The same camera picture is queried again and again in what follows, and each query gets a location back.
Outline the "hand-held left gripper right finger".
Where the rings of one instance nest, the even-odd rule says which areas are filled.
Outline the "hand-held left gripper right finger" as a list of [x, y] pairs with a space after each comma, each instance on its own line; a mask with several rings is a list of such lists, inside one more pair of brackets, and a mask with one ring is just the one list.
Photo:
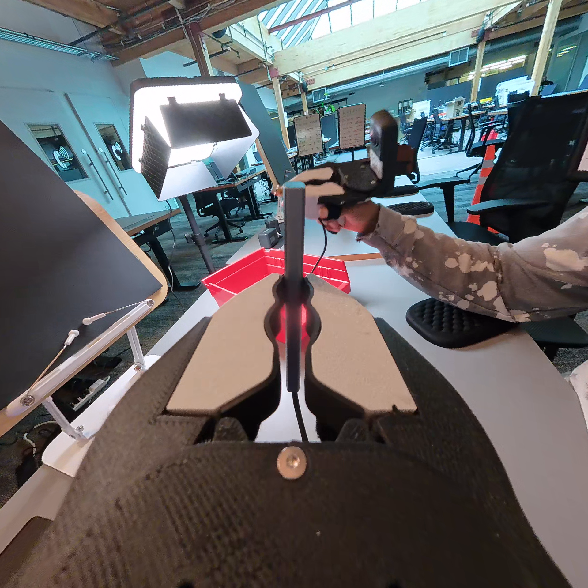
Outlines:
[[349, 294], [308, 275], [305, 394], [316, 416], [413, 414], [416, 402], [373, 315]]

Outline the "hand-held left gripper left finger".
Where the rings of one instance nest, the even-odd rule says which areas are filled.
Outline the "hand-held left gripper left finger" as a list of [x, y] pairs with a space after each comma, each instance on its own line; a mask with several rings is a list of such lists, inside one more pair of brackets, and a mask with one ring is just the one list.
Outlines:
[[166, 405], [169, 413], [274, 413], [281, 383], [271, 319], [280, 279], [278, 274], [268, 275], [213, 314]]

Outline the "grey usb hub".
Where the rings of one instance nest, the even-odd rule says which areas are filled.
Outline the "grey usb hub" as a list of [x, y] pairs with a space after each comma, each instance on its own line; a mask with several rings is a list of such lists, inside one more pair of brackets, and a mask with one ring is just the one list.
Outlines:
[[302, 354], [303, 257], [305, 234], [305, 185], [290, 181], [283, 186], [285, 220], [285, 303], [286, 387], [295, 394], [300, 386]]

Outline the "red plastic bin black divider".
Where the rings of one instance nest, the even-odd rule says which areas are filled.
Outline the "red plastic bin black divider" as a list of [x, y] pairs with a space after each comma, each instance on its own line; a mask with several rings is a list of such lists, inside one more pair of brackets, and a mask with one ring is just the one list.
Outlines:
[[[350, 279], [344, 261], [334, 258], [305, 254], [303, 257], [303, 275], [311, 270], [332, 286], [350, 293]], [[285, 271], [285, 254], [280, 249], [259, 248], [251, 254], [226, 265], [224, 268], [202, 279], [219, 306], [230, 298], [251, 287], [270, 274], [283, 275]]]

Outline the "person's right forearm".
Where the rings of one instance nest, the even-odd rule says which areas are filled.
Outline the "person's right forearm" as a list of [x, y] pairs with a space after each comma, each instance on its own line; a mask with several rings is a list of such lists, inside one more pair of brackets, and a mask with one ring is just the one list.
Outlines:
[[379, 205], [376, 211], [374, 230], [357, 239], [436, 300], [517, 323], [587, 310], [587, 208], [555, 229], [499, 245], [437, 233]]

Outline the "person's right hand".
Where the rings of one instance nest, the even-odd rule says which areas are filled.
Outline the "person's right hand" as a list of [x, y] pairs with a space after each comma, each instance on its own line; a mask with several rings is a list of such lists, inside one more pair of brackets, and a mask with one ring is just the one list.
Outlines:
[[342, 230], [368, 234], [372, 232], [380, 213], [380, 205], [372, 201], [354, 205], [320, 205], [319, 222], [331, 234]]

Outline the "whiteboard with writing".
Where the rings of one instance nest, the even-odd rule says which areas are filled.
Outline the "whiteboard with writing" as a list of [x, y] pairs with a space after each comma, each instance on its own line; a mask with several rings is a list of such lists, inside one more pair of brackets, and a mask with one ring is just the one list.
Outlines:
[[348, 105], [337, 111], [339, 149], [354, 150], [365, 144], [366, 104]]
[[293, 119], [293, 124], [299, 157], [323, 152], [322, 130], [318, 113], [297, 116]]

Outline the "dark power adapter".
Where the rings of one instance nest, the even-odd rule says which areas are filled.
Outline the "dark power adapter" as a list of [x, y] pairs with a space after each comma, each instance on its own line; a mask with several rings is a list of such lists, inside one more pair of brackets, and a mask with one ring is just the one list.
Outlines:
[[284, 224], [277, 218], [266, 219], [265, 228], [258, 233], [259, 244], [264, 249], [281, 249], [284, 245]]

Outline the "black faced wooden board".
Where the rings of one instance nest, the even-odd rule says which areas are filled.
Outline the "black faced wooden board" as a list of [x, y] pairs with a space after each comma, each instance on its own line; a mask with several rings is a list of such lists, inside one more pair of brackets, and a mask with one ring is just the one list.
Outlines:
[[1, 123], [1, 434], [167, 292], [110, 214]]
[[240, 104], [259, 130], [258, 141], [262, 149], [262, 161], [272, 183], [282, 185], [291, 180], [295, 172], [283, 143], [281, 129], [271, 121], [257, 89], [244, 82], [239, 82], [239, 86], [242, 90]]

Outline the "wooden top standing desk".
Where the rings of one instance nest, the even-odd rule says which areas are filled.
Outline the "wooden top standing desk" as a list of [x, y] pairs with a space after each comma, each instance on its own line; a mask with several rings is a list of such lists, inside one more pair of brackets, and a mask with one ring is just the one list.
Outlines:
[[222, 180], [215, 186], [207, 187], [199, 194], [216, 194], [220, 196], [220, 201], [236, 199], [238, 202], [237, 210], [248, 209], [249, 214], [245, 215], [245, 221], [266, 219], [272, 216], [271, 212], [263, 213], [259, 208], [254, 186], [261, 180], [266, 180], [268, 188], [271, 188], [271, 181], [264, 165], [255, 168], [248, 168], [250, 173], [240, 172], [235, 175], [234, 179]]
[[177, 209], [163, 212], [151, 212], [142, 215], [131, 215], [120, 217], [116, 222], [133, 239], [137, 246], [145, 244], [150, 246], [151, 252], [162, 269], [170, 288], [176, 286], [178, 289], [183, 286], [179, 283], [171, 262], [168, 259], [158, 237], [172, 231], [170, 219], [180, 213]]

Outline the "black light stand pole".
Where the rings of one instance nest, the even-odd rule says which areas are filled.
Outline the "black light stand pole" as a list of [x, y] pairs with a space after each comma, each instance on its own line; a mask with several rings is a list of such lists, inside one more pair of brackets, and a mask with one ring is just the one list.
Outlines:
[[207, 269], [208, 273], [211, 275], [211, 274], [215, 273], [216, 268], [213, 263], [213, 259], [211, 257], [208, 246], [206, 244], [205, 237], [203, 236], [203, 233], [201, 232], [201, 230], [199, 228], [199, 225], [196, 221], [196, 218], [194, 216], [194, 213], [193, 213], [192, 208], [190, 206], [190, 203], [188, 201], [188, 196], [181, 195], [181, 196], [179, 196], [178, 199], [181, 203], [181, 206], [185, 212], [185, 215], [186, 215], [187, 220], [189, 222], [190, 228], [192, 230], [192, 235], [191, 235], [190, 239], [192, 239], [192, 241], [194, 241], [195, 245], [199, 248], [199, 251], [200, 251], [202, 259], [205, 263], [206, 269]]

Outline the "studio light panel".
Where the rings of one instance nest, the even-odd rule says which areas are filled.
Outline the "studio light panel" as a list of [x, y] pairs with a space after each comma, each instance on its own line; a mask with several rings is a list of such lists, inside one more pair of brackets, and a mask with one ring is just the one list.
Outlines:
[[130, 157], [159, 201], [217, 184], [259, 137], [233, 77], [149, 77], [130, 85]]

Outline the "white power strip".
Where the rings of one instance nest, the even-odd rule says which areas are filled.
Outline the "white power strip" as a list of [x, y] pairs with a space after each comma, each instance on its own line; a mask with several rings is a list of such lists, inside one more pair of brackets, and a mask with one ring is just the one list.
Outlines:
[[80, 411], [83, 407], [90, 403], [105, 386], [107, 386], [110, 379], [110, 376], [106, 376], [105, 378], [95, 379], [92, 382], [90, 382], [90, 380], [82, 381], [82, 384], [87, 383], [89, 385], [84, 389], [80, 389], [79, 395], [70, 402], [70, 408], [74, 412]]

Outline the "black mesh office chair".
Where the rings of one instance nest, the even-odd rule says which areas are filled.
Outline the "black mesh office chair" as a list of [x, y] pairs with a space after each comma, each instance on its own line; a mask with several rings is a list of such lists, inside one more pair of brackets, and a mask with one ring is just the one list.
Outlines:
[[521, 106], [481, 200], [467, 208], [480, 224], [455, 222], [457, 178], [421, 183], [443, 190], [447, 224], [464, 240], [516, 243], [558, 226], [580, 181], [587, 181], [587, 91], [529, 98]]

